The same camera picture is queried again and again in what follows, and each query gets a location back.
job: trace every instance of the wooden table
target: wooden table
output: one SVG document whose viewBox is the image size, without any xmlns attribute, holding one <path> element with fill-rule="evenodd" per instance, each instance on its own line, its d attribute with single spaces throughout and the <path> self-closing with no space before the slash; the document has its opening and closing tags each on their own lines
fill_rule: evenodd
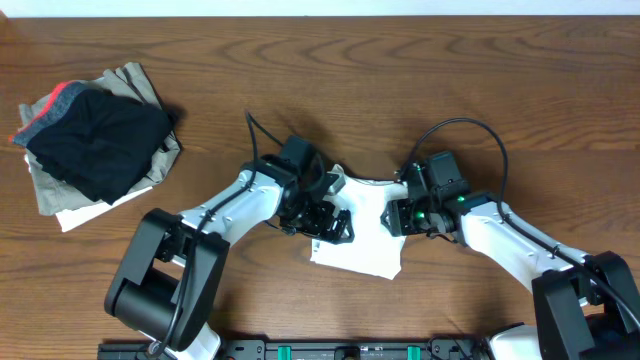
<svg viewBox="0 0 640 360">
<path fill-rule="evenodd" d="M 88 359 L 140 335 L 103 300 L 139 220 L 226 187 L 250 159 L 243 110 L 365 178 L 389 178 L 448 117 L 482 119 L 511 158 L 507 201 L 571 246 L 622 255 L 640 279 L 640 22 L 630 17 L 3 20 L 0 133 L 17 105 L 69 79 L 141 62 L 187 116 L 165 183 L 69 233 L 38 215 L 22 159 L 0 145 L 0 349 Z M 277 148 L 260 135 L 261 153 Z M 498 189 L 500 155 L 470 125 L 422 149 L 455 152 L 474 188 Z M 486 334 L 535 322 L 530 294 L 488 258 L 412 237 L 389 281 L 309 262 L 310 243 L 258 226 L 232 248 L 211 315 L 222 334 L 272 339 Z"/>
</svg>

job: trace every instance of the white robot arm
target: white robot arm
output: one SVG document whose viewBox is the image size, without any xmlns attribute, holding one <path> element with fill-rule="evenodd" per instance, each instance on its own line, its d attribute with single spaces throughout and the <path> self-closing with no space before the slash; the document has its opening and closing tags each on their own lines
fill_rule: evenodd
<svg viewBox="0 0 640 360">
<path fill-rule="evenodd" d="M 204 204 L 177 216 L 158 209 L 147 214 L 114 277 L 106 312 L 156 340 L 147 351 L 151 357 L 214 359 L 221 353 L 221 342 L 206 320 L 229 247 L 252 227 L 278 215 L 281 229 L 290 235 L 302 233 L 334 244 L 353 239 L 351 214 L 323 200 L 327 193 L 340 190 L 341 179 L 322 166 L 316 171 L 317 161 L 309 143 L 290 137 L 279 155 L 245 164 L 231 186 Z M 401 178 L 408 198 L 390 201 L 381 216 L 392 235 L 451 234 L 454 242 L 496 261 L 534 296 L 537 329 L 518 326 L 498 333 L 473 355 L 456 342 L 452 349 L 463 354 L 459 359 L 640 356 L 639 328 L 632 316 L 640 307 L 640 295 L 619 256 L 591 256 L 567 247 L 526 223 L 492 194 L 472 193 L 450 152 L 405 170 Z M 156 260 L 183 266 L 182 279 L 156 270 Z M 599 279 L 594 281 L 591 273 Z M 603 286 L 618 290 L 616 296 L 624 304 Z M 588 303 L 605 304 L 604 316 L 585 319 L 580 306 Z M 423 351 L 438 358 L 435 345 L 428 344 Z M 426 360 L 420 357 L 420 346 L 407 346 L 409 360 Z M 277 350 L 279 360 L 291 360 L 290 352 L 287 358 L 286 351 L 281 357 Z"/>
</svg>

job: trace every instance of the white fabric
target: white fabric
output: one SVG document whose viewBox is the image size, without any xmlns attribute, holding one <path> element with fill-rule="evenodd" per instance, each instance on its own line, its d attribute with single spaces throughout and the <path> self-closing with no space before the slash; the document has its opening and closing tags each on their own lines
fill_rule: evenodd
<svg viewBox="0 0 640 360">
<path fill-rule="evenodd" d="M 344 174 L 339 165 L 332 172 Z M 405 236 L 393 237 L 380 222 L 389 200 L 407 197 L 407 188 L 390 181 L 353 179 L 335 196 L 325 196 L 338 209 L 351 211 L 355 238 L 352 243 L 333 245 L 313 239 L 311 261 L 392 280 L 400 272 L 400 252 Z"/>
<path fill-rule="evenodd" d="M 29 165 L 29 158 L 27 155 L 24 156 L 24 161 L 27 163 L 27 169 L 31 172 L 31 166 Z M 153 189 L 152 186 L 146 187 L 144 189 L 140 189 L 138 191 L 134 191 L 129 193 L 120 199 L 116 200 L 113 205 L 109 205 L 107 203 L 98 203 L 95 205 L 85 206 L 76 210 L 62 210 L 56 213 L 56 218 L 60 223 L 60 227 L 62 228 L 62 232 L 67 232 L 71 229 L 74 229 L 87 221 L 98 217 L 106 213 L 107 211 L 113 209 L 114 207 L 125 203 L 139 195 L 144 194 L 145 192 Z"/>
</svg>

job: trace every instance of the black cable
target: black cable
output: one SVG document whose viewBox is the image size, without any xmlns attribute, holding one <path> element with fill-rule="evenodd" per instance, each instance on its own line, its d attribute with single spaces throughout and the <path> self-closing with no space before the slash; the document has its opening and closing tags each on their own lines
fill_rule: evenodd
<svg viewBox="0 0 640 360">
<path fill-rule="evenodd" d="M 189 244 L 189 252 L 185 260 L 184 270 L 182 272 L 182 280 L 180 282 L 180 288 L 178 290 L 178 299 L 176 301 L 176 307 L 173 312 L 173 316 L 171 317 L 171 322 L 169 323 L 169 327 L 167 328 L 167 333 L 164 337 L 164 340 L 162 340 L 162 342 L 155 349 L 149 348 L 149 355 L 151 356 L 151 358 L 157 358 L 164 353 L 165 348 L 171 341 L 171 338 L 173 337 L 173 333 L 176 330 L 176 325 L 178 324 L 178 321 L 180 320 L 180 316 L 182 315 L 182 304 L 184 303 L 187 284 L 189 282 L 189 276 L 191 275 L 191 270 L 193 267 L 193 260 L 194 260 L 196 245 L 204 236 L 204 233 L 202 232 L 202 230 L 204 229 L 204 226 L 207 224 L 207 222 L 211 220 L 211 217 L 213 217 L 216 214 L 216 212 L 220 210 L 220 208 L 222 208 L 223 206 L 228 204 L 230 201 L 238 197 L 240 194 L 242 194 L 243 192 L 251 188 L 256 178 L 256 167 L 258 165 L 258 144 L 256 142 L 256 134 L 253 131 L 253 125 L 252 125 L 252 123 L 254 123 L 255 120 L 252 120 L 253 118 L 251 114 L 249 114 L 249 112 L 245 112 L 245 118 L 247 120 L 247 126 L 249 127 L 249 133 L 251 134 L 251 145 L 253 147 L 253 169 L 251 170 L 251 177 L 249 178 L 249 181 L 247 181 L 236 192 L 227 196 L 224 200 L 217 203 L 211 209 L 205 211 L 205 214 L 202 217 L 202 220 L 200 220 L 200 223 L 196 228 L 193 238 L 191 239 L 191 243 Z"/>
<path fill-rule="evenodd" d="M 248 111 L 246 112 L 246 114 L 249 120 L 251 120 L 251 122 L 253 123 L 253 125 L 255 125 L 260 131 L 262 131 L 263 134 L 267 135 L 269 139 L 273 140 L 273 142 L 280 145 L 280 147 L 284 146 L 282 141 L 278 140 L 277 137 L 273 136 L 269 131 L 267 131 L 267 129 L 263 128 L 262 125 L 260 125 L 258 121 L 256 121 L 256 119 L 254 119 L 253 116 Z"/>
<path fill-rule="evenodd" d="M 529 234 L 528 232 L 526 232 L 524 229 L 522 229 L 521 227 L 519 227 L 518 225 L 513 223 L 513 221 L 509 217 L 509 215 L 504 213 L 504 210 L 502 210 L 502 203 L 503 203 L 503 200 L 504 200 L 504 193 L 505 193 L 505 190 L 507 188 L 507 177 L 508 177 L 508 173 L 509 173 L 509 157 L 507 156 L 507 149 L 505 148 L 504 143 L 502 142 L 502 140 L 500 139 L 498 134 L 496 134 L 496 132 L 493 131 L 493 129 L 491 129 L 489 127 L 489 125 L 483 123 L 482 121 L 475 120 L 475 119 L 470 119 L 470 118 L 453 118 L 453 119 L 445 120 L 445 121 L 435 125 L 431 129 L 427 130 L 427 132 L 425 132 L 424 135 L 422 135 L 422 137 L 418 140 L 416 145 L 411 150 L 411 153 L 409 154 L 409 158 L 407 159 L 407 162 L 404 164 L 402 169 L 400 169 L 400 171 L 398 172 L 398 175 L 401 178 L 402 178 L 402 176 L 404 176 L 404 174 L 406 173 L 407 169 L 409 168 L 411 163 L 414 161 L 414 158 L 415 158 L 416 152 L 418 151 L 418 148 L 420 147 L 422 142 L 424 142 L 425 139 L 429 135 L 433 134 L 436 130 L 440 129 L 441 127 L 443 127 L 445 125 L 449 125 L 449 124 L 453 124 L 453 123 L 461 123 L 461 122 L 475 124 L 475 125 L 480 126 L 483 129 L 487 130 L 487 132 L 489 132 L 489 134 L 491 134 L 491 136 L 493 136 L 493 138 L 495 139 L 496 143 L 498 144 L 498 147 L 500 147 L 500 152 L 502 153 L 502 163 L 503 163 L 503 167 L 502 167 L 502 183 L 500 185 L 500 192 L 498 194 L 498 203 L 496 204 L 496 206 L 498 208 L 498 213 L 500 214 L 500 217 L 502 218 L 502 220 L 504 220 L 505 223 L 507 223 L 515 231 L 519 232 L 520 234 L 522 234 L 527 239 L 533 241 L 535 244 L 537 244 L 541 248 L 547 250 L 548 252 L 550 252 L 552 254 L 555 254 L 555 256 L 557 256 L 558 258 L 566 261 L 568 264 L 572 265 L 577 271 L 580 271 L 585 276 L 587 276 L 589 279 L 591 279 L 591 281 L 593 281 L 600 288 L 600 290 L 603 293 L 605 293 L 609 297 L 611 297 L 615 302 L 618 303 L 618 305 L 620 305 L 620 307 L 622 307 L 624 309 L 624 311 L 629 315 L 629 317 L 631 317 L 631 320 L 633 320 L 633 322 L 636 324 L 636 327 L 640 331 L 640 316 L 635 311 L 633 311 L 631 309 L 629 304 L 622 298 L 622 296 L 620 296 L 620 294 L 618 294 L 618 292 L 615 289 L 613 289 L 611 286 L 609 286 L 609 284 L 607 284 L 605 281 L 600 279 L 600 277 L 598 275 L 596 275 L 593 271 L 589 270 L 586 266 L 584 266 L 580 262 L 578 262 L 578 261 L 574 260 L 573 258 L 569 257 L 568 255 L 566 255 L 565 253 L 563 253 L 559 249 L 556 249 L 554 246 L 551 246 L 551 245 L 547 244 L 546 242 L 544 242 L 544 241 L 536 238 L 535 236 Z"/>
</svg>

